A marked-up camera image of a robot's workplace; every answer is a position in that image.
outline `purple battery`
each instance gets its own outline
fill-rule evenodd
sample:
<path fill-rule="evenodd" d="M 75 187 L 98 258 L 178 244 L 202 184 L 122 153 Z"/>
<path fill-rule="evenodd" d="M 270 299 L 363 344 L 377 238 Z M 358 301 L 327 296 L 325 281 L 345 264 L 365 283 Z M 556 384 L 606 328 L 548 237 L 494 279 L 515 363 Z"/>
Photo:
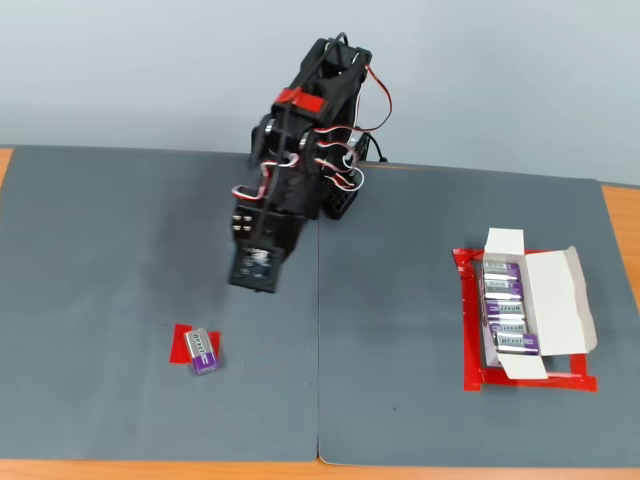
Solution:
<path fill-rule="evenodd" d="M 540 354 L 538 337 L 532 333 L 495 332 L 493 339 L 499 353 Z"/>
<path fill-rule="evenodd" d="M 489 330 L 495 332 L 527 333 L 527 323 L 523 318 L 495 318 L 489 320 Z"/>
<path fill-rule="evenodd" d="M 191 362 L 197 375 L 218 368 L 218 362 L 209 341 L 209 334 L 204 328 L 197 328 L 185 333 L 184 339 L 189 347 Z"/>
<path fill-rule="evenodd" d="M 485 280 L 484 298 L 488 300 L 522 300 L 522 284 L 511 280 Z"/>
<path fill-rule="evenodd" d="M 518 300 L 485 300 L 487 319 L 524 318 L 524 305 Z"/>
<path fill-rule="evenodd" d="M 520 280 L 517 263 L 483 262 L 482 274 L 487 280 Z"/>

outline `red tape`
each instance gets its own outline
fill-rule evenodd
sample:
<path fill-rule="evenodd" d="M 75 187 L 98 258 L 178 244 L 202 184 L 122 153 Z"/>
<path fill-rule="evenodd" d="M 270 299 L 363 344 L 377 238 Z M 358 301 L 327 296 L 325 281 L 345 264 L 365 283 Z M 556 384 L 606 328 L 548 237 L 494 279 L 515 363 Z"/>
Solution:
<path fill-rule="evenodd" d="M 187 342 L 184 339 L 184 334 L 193 330 L 191 325 L 182 325 L 176 323 L 173 328 L 173 343 L 171 344 L 171 354 L 169 355 L 169 363 L 175 363 L 184 365 L 191 363 L 191 355 L 189 355 L 189 348 Z M 220 332 L 209 332 L 209 340 L 211 346 L 213 346 L 213 352 L 216 358 L 220 358 Z"/>
<path fill-rule="evenodd" d="M 544 250 L 527 250 L 539 253 Z M 596 377 L 589 375 L 585 354 L 569 355 L 570 372 L 548 372 L 543 380 L 511 380 L 501 368 L 485 368 L 482 365 L 482 342 L 480 339 L 480 298 L 478 295 L 476 271 L 473 261 L 482 261 L 484 250 L 458 248 L 453 258 L 458 266 L 462 282 L 462 322 L 464 383 L 466 392 L 478 392 L 483 385 L 506 387 L 563 388 L 583 392 L 598 392 Z"/>

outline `robotic arm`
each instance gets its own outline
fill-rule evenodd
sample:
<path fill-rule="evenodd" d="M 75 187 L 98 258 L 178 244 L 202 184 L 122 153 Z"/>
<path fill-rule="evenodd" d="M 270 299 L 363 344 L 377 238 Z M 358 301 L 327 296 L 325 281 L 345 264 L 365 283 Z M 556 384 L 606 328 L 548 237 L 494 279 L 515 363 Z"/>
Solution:
<path fill-rule="evenodd" d="M 274 293 L 306 220 L 317 219 L 321 206 L 340 219 L 353 203 L 364 183 L 357 164 L 366 158 L 368 132 L 391 115 L 391 97 L 370 62 L 371 52 L 350 47 L 344 33 L 318 39 L 271 113 L 251 132 L 249 162 L 259 166 L 262 180 L 257 189 L 232 190 L 236 254 L 230 284 Z M 361 129 L 355 123 L 368 75 L 387 94 L 390 109 L 378 127 Z M 353 131 L 363 132 L 355 145 L 349 143 Z"/>

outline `red wire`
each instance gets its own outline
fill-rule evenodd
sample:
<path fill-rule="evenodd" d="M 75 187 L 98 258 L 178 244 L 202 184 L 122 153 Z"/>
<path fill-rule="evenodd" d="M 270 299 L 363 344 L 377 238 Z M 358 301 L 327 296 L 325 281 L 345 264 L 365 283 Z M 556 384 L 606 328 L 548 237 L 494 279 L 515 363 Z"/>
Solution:
<path fill-rule="evenodd" d="M 313 131 L 317 132 L 317 133 L 329 133 L 332 132 L 334 130 L 340 129 L 340 128 L 346 128 L 348 130 L 354 131 L 354 132 L 374 132 L 376 130 L 378 130 L 380 127 L 382 127 L 385 123 L 387 123 L 387 120 L 389 120 L 389 117 L 391 116 L 391 112 L 393 112 L 393 101 L 391 100 L 391 94 L 389 93 L 389 90 L 387 89 L 387 87 L 385 87 L 384 83 L 382 83 L 380 81 L 380 79 L 376 76 L 375 73 L 373 73 L 373 70 L 371 70 L 371 67 L 369 65 L 367 65 L 367 71 L 371 74 L 371 77 L 375 80 L 375 82 L 380 85 L 380 87 L 382 88 L 382 90 L 384 90 L 384 93 L 387 95 L 387 100 L 389 101 L 389 113 L 387 114 L 387 116 L 385 117 L 385 119 L 382 121 L 382 123 L 380 125 L 378 125 L 375 128 L 358 128 L 358 127 L 352 127 L 349 125 L 335 125 L 333 127 L 327 127 L 327 128 L 314 128 Z"/>

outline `gray mat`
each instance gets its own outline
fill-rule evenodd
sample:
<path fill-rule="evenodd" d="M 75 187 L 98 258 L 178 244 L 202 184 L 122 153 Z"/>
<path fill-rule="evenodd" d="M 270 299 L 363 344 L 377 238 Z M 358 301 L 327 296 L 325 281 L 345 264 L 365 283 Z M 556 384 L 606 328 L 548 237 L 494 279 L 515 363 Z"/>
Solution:
<path fill-rule="evenodd" d="M 227 286 L 233 155 L 18 148 L 0 215 L 0 457 L 310 461 L 317 222 L 277 295 Z M 222 369 L 169 364 L 175 323 Z"/>
<path fill-rule="evenodd" d="M 640 321 L 600 185 L 472 171 L 366 175 L 352 210 L 320 224 L 322 459 L 639 466 Z M 524 228 L 530 249 L 577 248 L 598 334 L 589 372 L 599 393 L 463 391 L 451 250 L 482 248 L 489 227 Z"/>

